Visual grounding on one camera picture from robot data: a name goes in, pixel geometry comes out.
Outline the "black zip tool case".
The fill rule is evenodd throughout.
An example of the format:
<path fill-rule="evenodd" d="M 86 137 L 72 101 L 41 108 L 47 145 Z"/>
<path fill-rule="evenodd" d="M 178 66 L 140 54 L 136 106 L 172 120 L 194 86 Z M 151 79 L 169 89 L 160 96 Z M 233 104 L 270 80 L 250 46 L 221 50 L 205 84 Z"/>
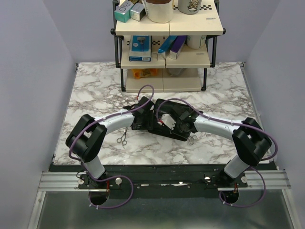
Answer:
<path fill-rule="evenodd" d="M 198 114 L 188 105 L 157 99 L 148 132 L 180 141 L 196 133 L 194 122 Z"/>

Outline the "silver cutting scissors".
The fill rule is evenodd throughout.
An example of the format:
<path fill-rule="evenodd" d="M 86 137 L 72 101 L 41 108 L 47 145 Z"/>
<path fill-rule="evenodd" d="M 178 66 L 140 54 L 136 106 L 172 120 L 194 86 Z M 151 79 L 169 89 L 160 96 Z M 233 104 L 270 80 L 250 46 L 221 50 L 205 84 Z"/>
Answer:
<path fill-rule="evenodd" d="M 117 140 L 116 140 L 116 142 L 121 144 L 123 148 L 125 148 L 125 146 L 127 145 L 127 141 L 126 141 L 127 131 L 128 131 L 128 127 L 126 127 L 124 129 L 123 135 L 121 137 L 117 138 Z"/>

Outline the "silver thinning scissors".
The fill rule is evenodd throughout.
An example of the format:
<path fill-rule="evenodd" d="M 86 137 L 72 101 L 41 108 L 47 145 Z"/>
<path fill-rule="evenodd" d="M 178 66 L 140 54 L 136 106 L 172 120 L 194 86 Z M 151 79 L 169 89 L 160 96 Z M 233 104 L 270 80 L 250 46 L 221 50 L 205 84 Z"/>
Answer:
<path fill-rule="evenodd" d="M 198 137 L 196 135 L 189 136 L 188 144 L 193 145 L 197 140 L 198 140 Z"/>

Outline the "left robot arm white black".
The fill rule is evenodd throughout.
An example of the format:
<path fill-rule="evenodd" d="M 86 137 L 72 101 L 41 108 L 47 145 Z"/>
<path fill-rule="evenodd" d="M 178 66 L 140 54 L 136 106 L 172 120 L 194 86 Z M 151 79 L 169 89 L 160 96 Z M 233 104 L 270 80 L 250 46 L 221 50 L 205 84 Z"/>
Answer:
<path fill-rule="evenodd" d="M 125 106 L 121 110 L 103 118 L 94 118 L 88 114 L 83 115 L 66 139 L 69 156 L 76 156 L 74 160 L 80 161 L 90 174 L 89 183 L 94 188 L 105 185 L 105 168 L 98 154 L 106 135 L 125 127 L 129 127 L 136 117 L 150 111 L 154 103 L 150 98 L 142 97 L 132 106 Z"/>

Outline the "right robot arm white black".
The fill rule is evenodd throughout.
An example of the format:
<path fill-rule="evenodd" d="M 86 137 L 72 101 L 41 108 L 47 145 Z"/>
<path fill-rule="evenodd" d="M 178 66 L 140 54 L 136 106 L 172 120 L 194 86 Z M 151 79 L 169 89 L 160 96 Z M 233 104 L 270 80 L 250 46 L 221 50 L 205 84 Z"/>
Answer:
<path fill-rule="evenodd" d="M 175 134 L 207 132 L 233 141 L 237 155 L 231 159 L 219 175 L 220 183 L 230 187 L 247 168 L 263 159 L 272 145 L 271 138 L 252 118 L 232 121 L 208 116 L 192 107 L 176 104 L 161 120 Z"/>

